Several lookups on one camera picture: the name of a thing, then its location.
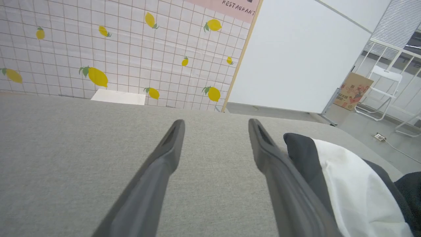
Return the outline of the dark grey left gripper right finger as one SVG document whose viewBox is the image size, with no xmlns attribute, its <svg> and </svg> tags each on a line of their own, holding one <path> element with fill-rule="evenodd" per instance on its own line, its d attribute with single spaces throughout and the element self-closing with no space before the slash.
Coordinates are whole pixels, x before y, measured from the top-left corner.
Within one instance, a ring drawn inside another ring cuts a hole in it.
<svg viewBox="0 0 421 237">
<path fill-rule="evenodd" d="M 342 237 L 334 217 L 259 120 L 249 120 L 249 137 L 267 181 L 279 237 Z"/>
</svg>

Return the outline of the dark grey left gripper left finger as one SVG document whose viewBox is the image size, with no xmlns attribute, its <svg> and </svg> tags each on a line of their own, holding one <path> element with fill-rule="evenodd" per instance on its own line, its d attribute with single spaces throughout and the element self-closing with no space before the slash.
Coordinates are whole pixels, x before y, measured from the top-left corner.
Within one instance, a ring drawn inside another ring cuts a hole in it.
<svg viewBox="0 0 421 237">
<path fill-rule="evenodd" d="M 176 171 L 185 137 L 185 121 L 175 120 L 92 237 L 155 237 L 170 176 Z"/>
</svg>

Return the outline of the white and dark grey garment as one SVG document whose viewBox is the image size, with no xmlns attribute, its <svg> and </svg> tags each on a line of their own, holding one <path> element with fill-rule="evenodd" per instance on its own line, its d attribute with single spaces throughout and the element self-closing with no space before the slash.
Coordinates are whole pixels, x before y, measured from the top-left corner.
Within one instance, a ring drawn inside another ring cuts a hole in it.
<svg viewBox="0 0 421 237">
<path fill-rule="evenodd" d="M 343 237 L 421 237 L 421 171 L 392 181 L 381 166 L 339 145 L 296 133 L 283 139 Z"/>
</svg>

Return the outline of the white box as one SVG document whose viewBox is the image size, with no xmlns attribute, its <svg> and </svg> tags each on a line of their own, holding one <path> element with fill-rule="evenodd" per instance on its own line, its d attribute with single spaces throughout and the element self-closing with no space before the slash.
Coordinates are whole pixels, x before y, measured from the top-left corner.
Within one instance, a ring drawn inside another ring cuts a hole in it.
<svg viewBox="0 0 421 237">
<path fill-rule="evenodd" d="M 118 104 L 145 105 L 146 95 L 99 89 L 90 100 Z"/>
</svg>

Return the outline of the grey metal partition foot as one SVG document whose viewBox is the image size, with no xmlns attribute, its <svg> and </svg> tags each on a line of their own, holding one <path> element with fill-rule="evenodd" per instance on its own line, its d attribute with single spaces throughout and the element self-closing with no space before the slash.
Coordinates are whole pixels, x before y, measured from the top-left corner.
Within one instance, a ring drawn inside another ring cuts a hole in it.
<svg viewBox="0 0 421 237">
<path fill-rule="evenodd" d="M 337 123 L 335 123 L 335 121 L 331 120 L 329 117 L 327 117 L 327 112 L 330 110 L 331 106 L 334 105 L 334 101 L 336 99 L 336 97 L 338 96 L 338 94 L 340 93 L 340 88 L 337 88 L 335 90 L 335 92 L 333 93 L 331 99 L 329 100 L 329 102 L 327 103 L 327 105 L 325 106 L 324 110 L 322 111 L 322 113 L 320 114 L 320 117 L 322 117 L 324 120 L 326 120 L 331 126 L 338 126 Z"/>
</svg>

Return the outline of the brown cardboard box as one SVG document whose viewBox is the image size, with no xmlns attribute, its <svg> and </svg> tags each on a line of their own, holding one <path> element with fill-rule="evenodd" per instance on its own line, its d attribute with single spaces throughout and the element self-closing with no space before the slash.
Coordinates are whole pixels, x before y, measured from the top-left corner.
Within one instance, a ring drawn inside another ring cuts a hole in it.
<svg viewBox="0 0 421 237">
<path fill-rule="evenodd" d="M 359 74 L 353 72 L 349 73 L 348 77 L 340 87 L 340 91 L 334 100 L 334 104 L 346 110 L 352 111 L 373 82 L 373 80 Z"/>
</svg>

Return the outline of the lemon print grid backdrop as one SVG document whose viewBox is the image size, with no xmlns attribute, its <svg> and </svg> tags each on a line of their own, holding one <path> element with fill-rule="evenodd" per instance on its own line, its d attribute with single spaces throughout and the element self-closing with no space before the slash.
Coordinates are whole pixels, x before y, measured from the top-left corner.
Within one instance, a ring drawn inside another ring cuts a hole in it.
<svg viewBox="0 0 421 237">
<path fill-rule="evenodd" d="M 221 112 L 260 0 L 0 0 L 0 92 Z"/>
</svg>

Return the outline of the white metal railing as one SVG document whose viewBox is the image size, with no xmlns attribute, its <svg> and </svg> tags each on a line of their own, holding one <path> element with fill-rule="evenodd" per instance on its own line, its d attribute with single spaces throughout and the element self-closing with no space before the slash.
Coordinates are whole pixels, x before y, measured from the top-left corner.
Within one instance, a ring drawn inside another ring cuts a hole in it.
<svg viewBox="0 0 421 237">
<path fill-rule="evenodd" d="M 371 74 L 375 66 L 400 74 L 401 81 L 397 83 Z M 370 39 L 352 72 L 373 81 L 373 90 L 367 92 L 361 105 L 376 109 L 388 99 L 388 94 L 394 94 L 386 111 L 389 116 L 404 119 L 421 111 L 421 55 L 378 39 Z"/>
</svg>

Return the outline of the grey window blind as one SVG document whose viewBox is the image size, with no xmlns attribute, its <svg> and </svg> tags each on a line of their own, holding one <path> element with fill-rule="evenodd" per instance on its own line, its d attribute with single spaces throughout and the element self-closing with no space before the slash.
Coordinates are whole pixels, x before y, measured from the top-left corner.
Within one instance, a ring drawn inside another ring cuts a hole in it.
<svg viewBox="0 0 421 237">
<path fill-rule="evenodd" d="M 421 0 L 391 0 L 371 37 L 421 55 Z"/>
</svg>

